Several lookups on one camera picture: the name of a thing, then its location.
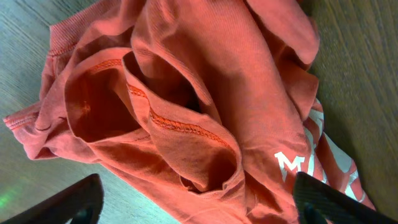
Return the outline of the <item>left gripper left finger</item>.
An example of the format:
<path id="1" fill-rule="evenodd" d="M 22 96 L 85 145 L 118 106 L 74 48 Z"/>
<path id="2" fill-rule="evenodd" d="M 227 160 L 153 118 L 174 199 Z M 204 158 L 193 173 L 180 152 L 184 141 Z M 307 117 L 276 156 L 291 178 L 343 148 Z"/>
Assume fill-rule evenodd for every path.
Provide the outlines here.
<path id="1" fill-rule="evenodd" d="M 104 203 L 99 174 L 91 174 L 2 224 L 97 224 Z"/>

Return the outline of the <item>red printed t-shirt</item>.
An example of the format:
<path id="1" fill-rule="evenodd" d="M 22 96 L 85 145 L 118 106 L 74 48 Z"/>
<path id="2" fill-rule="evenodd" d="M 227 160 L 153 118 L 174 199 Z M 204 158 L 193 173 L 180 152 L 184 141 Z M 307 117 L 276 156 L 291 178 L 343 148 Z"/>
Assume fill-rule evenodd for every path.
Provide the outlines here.
<path id="1" fill-rule="evenodd" d="M 99 163 L 182 223 L 297 223 L 304 172 L 371 207 L 323 130 L 298 1 L 98 1 L 50 27 L 28 158 Z"/>

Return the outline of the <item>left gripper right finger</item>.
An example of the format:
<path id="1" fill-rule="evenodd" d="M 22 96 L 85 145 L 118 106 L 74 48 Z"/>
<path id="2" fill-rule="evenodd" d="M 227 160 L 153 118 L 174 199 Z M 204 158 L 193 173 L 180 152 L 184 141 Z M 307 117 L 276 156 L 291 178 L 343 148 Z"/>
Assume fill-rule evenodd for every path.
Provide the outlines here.
<path id="1" fill-rule="evenodd" d="M 336 224 L 397 224 L 397 221 L 353 200 L 314 177 L 298 172 L 293 189 L 298 221 Z"/>

